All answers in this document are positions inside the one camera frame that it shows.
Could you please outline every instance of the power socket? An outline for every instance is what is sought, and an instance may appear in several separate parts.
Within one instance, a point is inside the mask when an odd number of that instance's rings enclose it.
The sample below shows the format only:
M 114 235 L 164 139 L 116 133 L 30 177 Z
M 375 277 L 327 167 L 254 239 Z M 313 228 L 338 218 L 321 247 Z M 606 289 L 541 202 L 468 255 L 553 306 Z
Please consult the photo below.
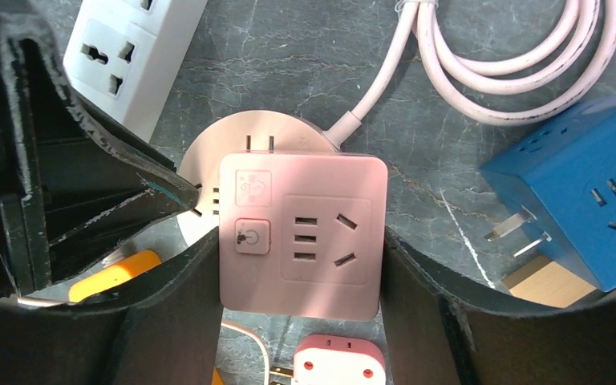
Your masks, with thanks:
M 188 245 L 218 226 L 219 166 L 224 156 L 241 151 L 337 150 L 313 124 L 275 111 L 238 112 L 210 125 L 192 142 L 178 168 L 178 175 L 200 189 L 195 209 L 177 217 Z
M 379 310 L 388 171 L 373 156 L 236 152 L 221 161 L 221 302 L 356 321 Z
M 63 66 L 72 87 L 148 142 L 206 0 L 84 0 Z
M 381 350 L 364 339 L 312 334 L 294 354 L 292 385 L 384 385 Z

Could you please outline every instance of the pink travel adapter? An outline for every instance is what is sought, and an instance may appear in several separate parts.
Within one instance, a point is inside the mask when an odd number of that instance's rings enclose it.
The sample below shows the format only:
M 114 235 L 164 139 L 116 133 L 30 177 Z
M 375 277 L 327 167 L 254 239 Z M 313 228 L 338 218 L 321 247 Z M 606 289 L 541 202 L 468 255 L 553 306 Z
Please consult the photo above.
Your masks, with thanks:
M 388 182 L 380 159 L 235 152 L 220 172 L 225 307 L 355 321 L 376 316 Z
M 383 353 L 364 339 L 312 334 L 294 355 L 292 385 L 385 385 Z

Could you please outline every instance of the plug prong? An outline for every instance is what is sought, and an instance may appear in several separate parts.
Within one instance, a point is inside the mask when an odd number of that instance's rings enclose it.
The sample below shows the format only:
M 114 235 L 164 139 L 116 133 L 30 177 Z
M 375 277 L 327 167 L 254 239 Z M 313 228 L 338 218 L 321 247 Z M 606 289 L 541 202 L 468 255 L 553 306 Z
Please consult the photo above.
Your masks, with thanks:
M 485 235 L 485 239 L 487 239 L 488 242 L 492 242 L 496 239 L 506 237 L 532 218 L 532 214 L 530 214 L 528 210 L 523 209 L 519 213 L 515 213 L 511 217 L 507 218 L 506 221 L 503 221 L 499 225 L 493 227 L 492 231 Z
M 516 251 L 513 256 L 520 257 L 521 255 L 534 249 L 537 245 L 541 244 L 543 241 L 547 241 L 547 242 L 551 241 L 551 236 L 548 235 L 547 232 L 543 232 L 542 236 L 539 237 L 539 239 L 536 239 L 535 241 L 530 242 L 530 244 L 524 247 L 523 249 Z
M 270 367 L 270 373 L 274 375 L 279 375 L 281 377 L 286 377 L 288 379 L 294 377 L 294 371 L 291 369 L 286 369 L 284 367 Z

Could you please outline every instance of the blue cube socket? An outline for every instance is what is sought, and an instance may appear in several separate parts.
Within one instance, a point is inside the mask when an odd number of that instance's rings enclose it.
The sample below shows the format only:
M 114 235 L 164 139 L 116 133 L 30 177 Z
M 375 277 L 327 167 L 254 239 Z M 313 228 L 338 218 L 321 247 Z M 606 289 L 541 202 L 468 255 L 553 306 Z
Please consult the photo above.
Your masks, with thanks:
M 616 96 L 578 103 L 481 168 L 537 250 L 616 288 Z

